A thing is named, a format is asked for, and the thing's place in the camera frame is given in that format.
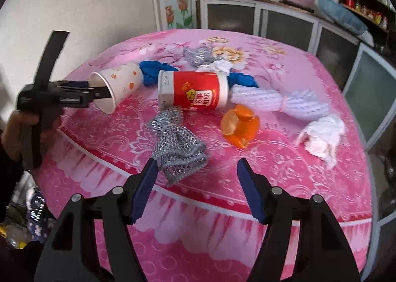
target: silver mesh cloth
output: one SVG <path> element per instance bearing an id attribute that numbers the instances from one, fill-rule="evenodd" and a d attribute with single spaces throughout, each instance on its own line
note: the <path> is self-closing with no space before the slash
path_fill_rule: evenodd
<path id="1" fill-rule="evenodd" d="M 157 161 L 171 186 L 195 173 L 207 164 L 206 145 L 190 130 L 181 126 L 183 115 L 179 108 L 161 111 L 147 123 L 158 135 L 152 157 Z"/>
<path id="2" fill-rule="evenodd" d="M 183 50 L 183 56 L 187 62 L 195 66 L 212 63 L 216 60 L 219 60 L 218 56 L 213 56 L 212 48 L 205 45 L 198 46 L 195 49 L 187 46 Z"/>

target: floral tablecloth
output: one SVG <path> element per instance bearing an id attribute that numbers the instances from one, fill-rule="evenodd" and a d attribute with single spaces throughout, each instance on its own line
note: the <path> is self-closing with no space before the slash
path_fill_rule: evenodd
<path id="1" fill-rule="evenodd" d="M 222 111 L 188 112 L 184 125 L 207 144 L 208 165 L 166 187 L 159 173 L 143 217 L 129 228 L 149 281 L 245 281 L 261 246 L 265 227 L 252 216 L 236 176 L 236 162 L 247 158 L 255 173 L 290 195 L 322 195 L 340 222 L 359 269 L 364 267 L 371 231 L 368 166 L 351 112 L 333 79 L 313 55 L 272 40 L 236 32 L 170 30 L 126 40 L 73 71 L 69 80 L 87 80 L 92 71 L 142 60 L 167 62 L 182 71 L 193 67 L 183 49 L 201 44 L 255 77 L 260 87 L 281 92 L 312 89 L 341 117 L 346 134 L 338 163 L 328 170 L 303 146 L 297 133 L 306 125 L 285 114 L 260 113 L 261 129 L 246 150 L 227 143 L 220 131 Z M 157 88 L 141 86 L 112 115 L 91 104 L 67 109 L 52 150 L 34 177 L 49 209 L 58 216 L 72 194 L 99 196 L 139 173 L 151 156 L 156 136 L 147 121 L 158 113 Z M 293 223 L 282 277 L 296 258 L 298 222 Z M 101 264 L 109 269 L 102 233 L 96 223 Z"/>

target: cup rim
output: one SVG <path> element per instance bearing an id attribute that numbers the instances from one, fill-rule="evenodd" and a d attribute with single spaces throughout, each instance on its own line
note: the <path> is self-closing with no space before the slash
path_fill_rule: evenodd
<path id="1" fill-rule="evenodd" d="M 112 113 L 116 110 L 116 106 L 117 106 L 117 104 L 116 104 L 116 97 L 115 97 L 115 95 L 114 95 L 113 89 L 111 88 L 110 84 L 109 84 L 108 81 L 105 79 L 105 77 L 104 77 L 103 75 L 100 74 L 100 72 L 94 71 L 94 72 L 91 73 L 91 75 L 93 75 L 93 74 L 98 75 L 98 76 L 104 81 L 104 83 L 106 84 L 106 87 L 108 88 L 108 90 L 109 90 L 109 92 L 110 92 L 111 99 L 112 99 L 112 102 L 113 102 L 113 109 L 112 109 L 111 112 L 106 113 L 106 114 L 110 115 L 110 114 L 112 114 Z"/>

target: crumpled blue paper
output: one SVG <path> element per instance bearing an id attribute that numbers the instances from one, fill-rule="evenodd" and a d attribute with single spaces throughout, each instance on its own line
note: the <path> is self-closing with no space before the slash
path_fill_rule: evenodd
<path id="1" fill-rule="evenodd" d="M 143 72 L 143 84 L 146 87 L 157 85 L 158 74 L 161 70 L 165 71 L 178 71 L 178 69 L 170 66 L 167 63 L 158 61 L 141 61 L 139 67 Z"/>
<path id="2" fill-rule="evenodd" d="M 254 77 L 248 74 L 231 72 L 230 75 L 227 76 L 228 80 L 228 88 L 231 88 L 235 84 L 239 84 L 240 86 L 258 88 L 256 80 Z"/>

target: screw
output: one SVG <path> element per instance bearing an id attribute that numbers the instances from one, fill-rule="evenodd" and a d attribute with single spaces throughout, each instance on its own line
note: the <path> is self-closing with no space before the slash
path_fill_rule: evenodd
<path id="1" fill-rule="evenodd" d="M 81 194 L 74 194 L 72 196 L 72 202 L 78 202 L 81 199 Z"/>
<path id="2" fill-rule="evenodd" d="M 272 187 L 271 192 L 274 195 L 280 195 L 280 194 L 282 194 L 283 190 L 282 190 L 282 188 L 276 186 L 276 187 Z"/>
<path id="3" fill-rule="evenodd" d="M 314 200 L 314 202 L 316 203 L 321 203 L 323 201 L 323 197 L 320 195 L 314 195 L 314 197 L 312 198 Z"/>
<path id="4" fill-rule="evenodd" d="M 113 192 L 114 195 L 119 195 L 119 194 L 121 194 L 123 191 L 124 191 L 124 189 L 123 189 L 121 186 L 114 187 L 113 190 L 112 190 L 112 192 Z"/>

